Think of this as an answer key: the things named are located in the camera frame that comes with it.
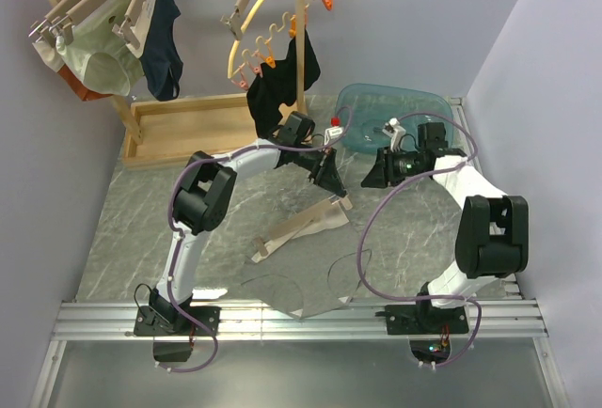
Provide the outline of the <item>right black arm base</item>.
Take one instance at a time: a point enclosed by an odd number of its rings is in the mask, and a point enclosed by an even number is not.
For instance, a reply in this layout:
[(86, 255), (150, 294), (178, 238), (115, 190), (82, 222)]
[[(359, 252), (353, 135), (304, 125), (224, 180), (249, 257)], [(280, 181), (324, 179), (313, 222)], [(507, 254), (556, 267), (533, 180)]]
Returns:
[(383, 318), (389, 336), (411, 336), (410, 352), (420, 364), (432, 367), (449, 360), (451, 334), (469, 331), (466, 310), (463, 307), (441, 309), (429, 301), (414, 305), (387, 305), (375, 313)]

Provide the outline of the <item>grey and cream underwear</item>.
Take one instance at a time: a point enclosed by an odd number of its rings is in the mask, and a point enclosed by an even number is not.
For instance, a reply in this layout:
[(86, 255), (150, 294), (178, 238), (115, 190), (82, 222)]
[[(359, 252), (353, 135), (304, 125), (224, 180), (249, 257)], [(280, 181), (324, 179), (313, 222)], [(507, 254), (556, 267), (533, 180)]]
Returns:
[(269, 258), (245, 264), (241, 288), (298, 320), (346, 306), (360, 285), (357, 244), (358, 233), (350, 221), (293, 239)]

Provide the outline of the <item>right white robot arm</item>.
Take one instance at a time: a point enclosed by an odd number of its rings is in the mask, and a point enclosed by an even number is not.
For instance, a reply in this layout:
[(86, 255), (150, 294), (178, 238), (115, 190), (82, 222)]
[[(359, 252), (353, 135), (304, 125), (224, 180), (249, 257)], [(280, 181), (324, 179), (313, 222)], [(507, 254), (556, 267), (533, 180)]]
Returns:
[(528, 203), (485, 179), (463, 150), (449, 144), (441, 122), (419, 125), (412, 150), (402, 147), (408, 134), (397, 118), (388, 121), (382, 132), (390, 142), (378, 149), (362, 187), (394, 187), (425, 174), (461, 209), (450, 266), (422, 286), (418, 301), (387, 309), (388, 325), (412, 328), (418, 334), (446, 328), (465, 333), (467, 298), (496, 280), (524, 271), (528, 264)]

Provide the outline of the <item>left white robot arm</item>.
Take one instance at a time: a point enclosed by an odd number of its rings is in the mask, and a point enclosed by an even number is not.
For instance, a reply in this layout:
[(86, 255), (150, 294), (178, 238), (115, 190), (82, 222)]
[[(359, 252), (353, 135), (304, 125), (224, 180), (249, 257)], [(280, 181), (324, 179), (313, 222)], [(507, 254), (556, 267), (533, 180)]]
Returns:
[(324, 143), (313, 147), (306, 139), (315, 122), (305, 114), (291, 113), (283, 125), (265, 138), (223, 154), (194, 153), (175, 182), (167, 221), (172, 243), (166, 267), (149, 301), (138, 308), (137, 325), (157, 327), (178, 335), (200, 325), (192, 313), (195, 272), (211, 232), (225, 219), (235, 184), (263, 172), (294, 164), (309, 172), (309, 180), (339, 198), (347, 196), (336, 167), (333, 145), (348, 132), (347, 125), (326, 129)]

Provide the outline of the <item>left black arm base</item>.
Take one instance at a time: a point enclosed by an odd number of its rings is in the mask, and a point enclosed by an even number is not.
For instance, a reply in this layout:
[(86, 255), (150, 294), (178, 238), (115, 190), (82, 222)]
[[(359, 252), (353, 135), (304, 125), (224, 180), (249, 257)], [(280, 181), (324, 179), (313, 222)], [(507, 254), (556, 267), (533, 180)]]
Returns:
[(135, 319), (134, 336), (152, 339), (152, 353), (161, 364), (185, 363), (197, 337), (215, 336), (220, 307), (184, 306), (184, 316), (174, 306), (142, 306)]

